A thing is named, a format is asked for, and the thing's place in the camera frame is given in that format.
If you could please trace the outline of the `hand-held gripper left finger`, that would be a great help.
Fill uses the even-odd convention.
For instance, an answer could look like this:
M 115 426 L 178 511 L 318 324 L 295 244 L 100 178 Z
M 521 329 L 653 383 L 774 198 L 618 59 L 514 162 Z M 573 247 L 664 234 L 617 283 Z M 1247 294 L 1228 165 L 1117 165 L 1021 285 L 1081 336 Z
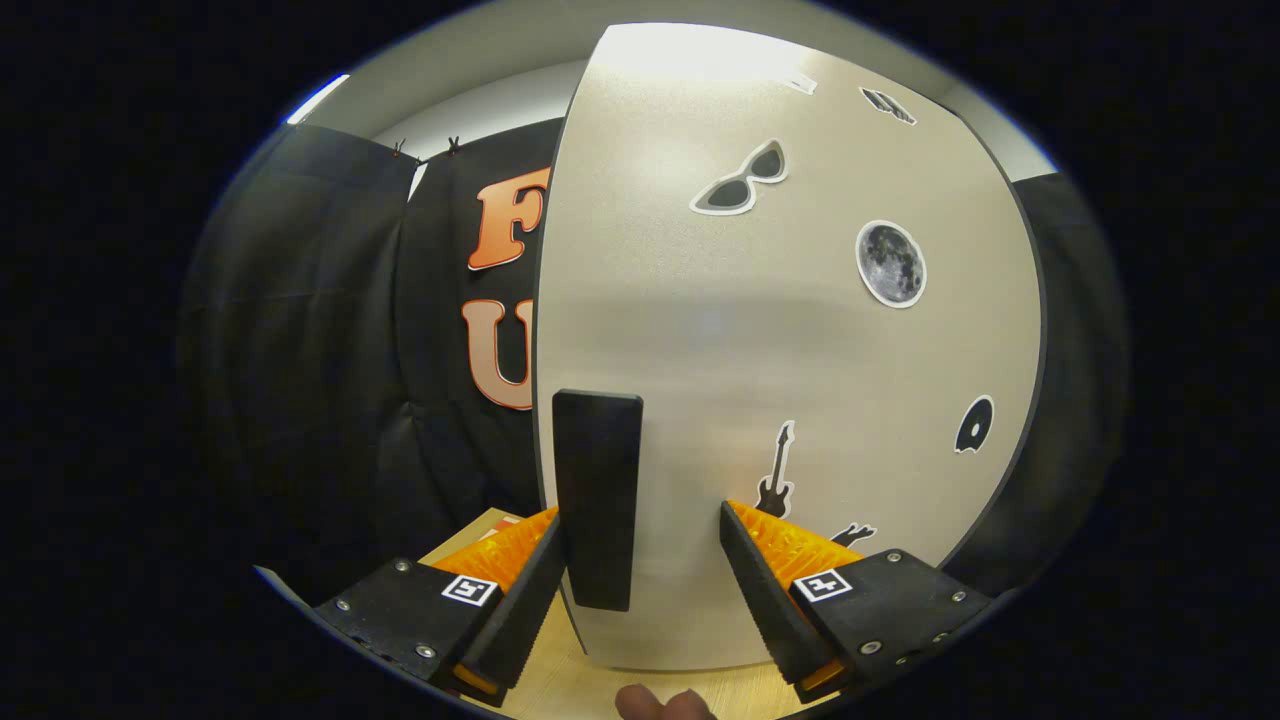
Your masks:
M 393 559 L 315 611 L 383 662 L 499 707 L 564 569 L 559 510 L 549 507 L 434 562 Z

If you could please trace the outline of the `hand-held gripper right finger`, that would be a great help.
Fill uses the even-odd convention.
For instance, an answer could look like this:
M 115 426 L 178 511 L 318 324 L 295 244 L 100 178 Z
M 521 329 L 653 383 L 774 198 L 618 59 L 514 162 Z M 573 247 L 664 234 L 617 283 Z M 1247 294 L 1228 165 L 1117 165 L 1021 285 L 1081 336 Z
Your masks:
M 719 544 L 773 664 L 804 703 L 887 685 L 997 609 L 905 550 L 863 556 L 732 500 L 719 509 Z

